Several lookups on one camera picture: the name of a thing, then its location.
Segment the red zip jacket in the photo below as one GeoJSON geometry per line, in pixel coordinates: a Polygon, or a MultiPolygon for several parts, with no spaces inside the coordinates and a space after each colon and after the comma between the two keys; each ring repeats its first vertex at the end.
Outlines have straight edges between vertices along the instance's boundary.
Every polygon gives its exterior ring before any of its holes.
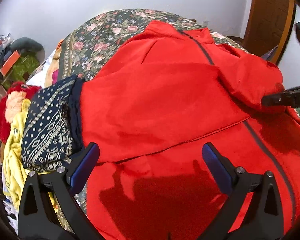
{"type": "Polygon", "coordinates": [[[207,142],[235,166],[273,172],[283,229],[300,216],[300,118],[263,107],[279,68],[208,29],[152,21],[80,98],[82,137],[100,147],[87,216],[106,239],[196,239],[226,200],[202,158],[207,142]]]}

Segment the brown wooden door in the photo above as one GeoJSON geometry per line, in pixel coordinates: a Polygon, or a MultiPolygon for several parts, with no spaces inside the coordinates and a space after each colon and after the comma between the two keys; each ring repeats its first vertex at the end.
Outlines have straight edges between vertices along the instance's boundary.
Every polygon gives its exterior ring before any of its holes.
{"type": "Polygon", "coordinates": [[[251,0],[243,47],[257,56],[275,49],[270,61],[279,64],[292,32],[295,13],[294,0],[251,0]]]}

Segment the floral bed cover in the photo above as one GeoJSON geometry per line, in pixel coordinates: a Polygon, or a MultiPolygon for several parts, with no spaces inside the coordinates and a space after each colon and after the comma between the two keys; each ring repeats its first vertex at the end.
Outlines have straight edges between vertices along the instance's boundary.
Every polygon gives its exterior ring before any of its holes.
{"type": "Polygon", "coordinates": [[[99,15],[63,43],[65,67],[87,74],[82,139],[100,147],[87,215],[115,238],[195,238],[224,196],[201,158],[203,136],[247,118],[218,80],[252,56],[208,29],[150,11],[99,15]]]}

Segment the wooden wardrobe with white doors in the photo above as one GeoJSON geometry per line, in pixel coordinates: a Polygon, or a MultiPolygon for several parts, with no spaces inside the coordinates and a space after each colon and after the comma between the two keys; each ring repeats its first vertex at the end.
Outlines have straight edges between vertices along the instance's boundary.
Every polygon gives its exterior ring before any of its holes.
{"type": "Polygon", "coordinates": [[[285,52],[279,62],[279,69],[283,75],[285,89],[300,86],[300,43],[296,38],[294,24],[285,52]]]}

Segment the orange box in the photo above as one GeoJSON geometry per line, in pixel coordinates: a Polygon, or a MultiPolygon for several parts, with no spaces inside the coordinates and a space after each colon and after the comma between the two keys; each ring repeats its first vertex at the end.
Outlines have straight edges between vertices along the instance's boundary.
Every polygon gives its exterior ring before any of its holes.
{"type": "Polygon", "coordinates": [[[7,73],[11,70],[13,65],[17,62],[17,60],[20,58],[19,52],[16,50],[14,51],[11,56],[5,61],[1,68],[1,74],[3,76],[6,76],[7,73]]]}

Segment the navy patterned folded garment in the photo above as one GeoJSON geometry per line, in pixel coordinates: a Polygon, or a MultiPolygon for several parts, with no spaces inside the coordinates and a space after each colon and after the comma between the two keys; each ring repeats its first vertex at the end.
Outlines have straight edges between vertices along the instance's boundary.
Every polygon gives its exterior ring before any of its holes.
{"type": "Polygon", "coordinates": [[[21,162],[38,173],[68,166],[83,149],[79,100],[84,79],[73,75],[39,90],[31,100],[21,162]]]}

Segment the red plush toy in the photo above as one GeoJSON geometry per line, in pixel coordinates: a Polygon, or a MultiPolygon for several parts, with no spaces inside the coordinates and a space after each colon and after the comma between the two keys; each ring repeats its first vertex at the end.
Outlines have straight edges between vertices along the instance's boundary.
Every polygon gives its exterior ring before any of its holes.
{"type": "Polygon", "coordinates": [[[40,86],[28,86],[23,82],[15,82],[8,89],[7,95],[0,100],[0,141],[6,143],[10,135],[11,123],[14,116],[21,112],[21,106],[24,99],[34,96],[40,86]]]}

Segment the yellow garment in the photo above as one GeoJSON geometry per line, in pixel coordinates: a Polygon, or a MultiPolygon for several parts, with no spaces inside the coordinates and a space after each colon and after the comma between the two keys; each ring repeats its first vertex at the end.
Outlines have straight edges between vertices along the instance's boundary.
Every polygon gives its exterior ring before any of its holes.
{"type": "Polygon", "coordinates": [[[29,99],[22,101],[21,112],[13,118],[10,135],[4,148],[3,173],[5,185],[16,210],[19,210],[25,181],[30,172],[23,168],[21,163],[21,142],[30,103],[29,99]]]}

